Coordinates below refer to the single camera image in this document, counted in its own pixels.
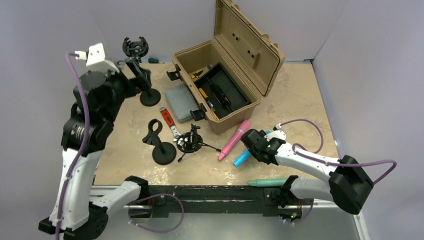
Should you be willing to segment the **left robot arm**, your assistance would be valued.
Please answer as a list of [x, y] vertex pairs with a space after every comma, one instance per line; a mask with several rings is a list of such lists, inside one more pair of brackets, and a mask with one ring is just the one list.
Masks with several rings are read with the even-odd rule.
[[128, 59], [122, 63], [133, 73], [128, 78], [119, 68], [80, 75], [73, 90], [75, 103], [61, 138], [62, 173], [55, 206], [38, 229], [65, 240], [94, 240], [104, 231], [109, 218], [125, 205], [149, 199], [148, 182], [129, 176], [102, 197], [90, 193], [100, 158], [125, 99], [151, 86], [151, 72]]

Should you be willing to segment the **black tripod shock mount stand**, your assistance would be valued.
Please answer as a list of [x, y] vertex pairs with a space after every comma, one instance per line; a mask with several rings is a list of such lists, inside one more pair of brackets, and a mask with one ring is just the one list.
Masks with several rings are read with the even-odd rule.
[[202, 136], [198, 133], [200, 128], [200, 126], [191, 124], [191, 129], [189, 132], [186, 132], [176, 138], [177, 149], [183, 153], [183, 155], [177, 160], [178, 162], [181, 162], [186, 154], [195, 153], [202, 147], [209, 147], [217, 152], [222, 151], [219, 148], [204, 143]]

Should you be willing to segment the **blue microphone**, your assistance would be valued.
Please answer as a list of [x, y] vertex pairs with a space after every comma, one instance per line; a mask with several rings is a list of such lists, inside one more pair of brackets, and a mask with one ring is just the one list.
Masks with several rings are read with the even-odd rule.
[[270, 132], [270, 130], [247, 130], [240, 138], [246, 149], [234, 160], [233, 165], [236, 168], [240, 167], [253, 156], [251, 150], [253, 150], [254, 154], [258, 153], [258, 150], [255, 150], [254, 147], [256, 147], [258, 143], [264, 142], [266, 134], [269, 134]]

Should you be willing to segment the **tall black mic stand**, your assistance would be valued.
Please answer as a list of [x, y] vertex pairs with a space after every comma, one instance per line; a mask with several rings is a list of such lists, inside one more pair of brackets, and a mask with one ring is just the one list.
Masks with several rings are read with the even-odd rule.
[[149, 51], [149, 45], [144, 37], [139, 36], [138, 39], [138, 41], [131, 41], [129, 37], [124, 38], [122, 51], [127, 56], [124, 62], [135, 76], [132, 81], [141, 92], [140, 103], [152, 107], [160, 102], [161, 94], [157, 89], [152, 88], [151, 71], [140, 66], [141, 58]]

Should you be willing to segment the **black round base mic stand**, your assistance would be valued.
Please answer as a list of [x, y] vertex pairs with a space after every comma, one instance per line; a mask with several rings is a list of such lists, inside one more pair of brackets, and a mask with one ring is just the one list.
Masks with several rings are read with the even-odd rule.
[[154, 118], [148, 123], [148, 133], [142, 139], [142, 142], [147, 145], [154, 146], [152, 150], [152, 158], [159, 165], [168, 165], [172, 163], [177, 155], [176, 147], [170, 142], [162, 142], [159, 138], [159, 133], [163, 129], [160, 120]]

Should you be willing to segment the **pink microphone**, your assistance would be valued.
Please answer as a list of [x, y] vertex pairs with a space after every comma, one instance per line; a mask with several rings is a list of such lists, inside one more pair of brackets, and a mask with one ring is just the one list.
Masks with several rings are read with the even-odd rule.
[[233, 134], [233, 136], [229, 139], [227, 144], [221, 150], [221, 153], [218, 156], [219, 162], [221, 162], [225, 157], [227, 157], [230, 154], [232, 149], [236, 146], [238, 141], [241, 139], [243, 134], [250, 128], [250, 126], [251, 126], [251, 122], [249, 120], [244, 120], [241, 122], [236, 132]]

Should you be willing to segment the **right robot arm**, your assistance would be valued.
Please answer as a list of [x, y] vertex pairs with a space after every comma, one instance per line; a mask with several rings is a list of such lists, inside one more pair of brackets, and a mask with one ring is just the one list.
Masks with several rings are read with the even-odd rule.
[[339, 159], [303, 150], [287, 142], [282, 130], [267, 134], [250, 129], [241, 141], [258, 162], [297, 169], [312, 176], [287, 178], [276, 198], [282, 207], [303, 199], [318, 199], [357, 215], [374, 188], [363, 163], [348, 155]]

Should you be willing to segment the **mint green microphone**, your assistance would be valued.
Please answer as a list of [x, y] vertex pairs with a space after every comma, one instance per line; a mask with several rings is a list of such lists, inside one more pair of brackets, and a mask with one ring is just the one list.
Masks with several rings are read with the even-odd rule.
[[286, 182], [286, 180], [286, 178], [261, 178], [249, 180], [247, 184], [252, 187], [262, 188], [281, 187]]

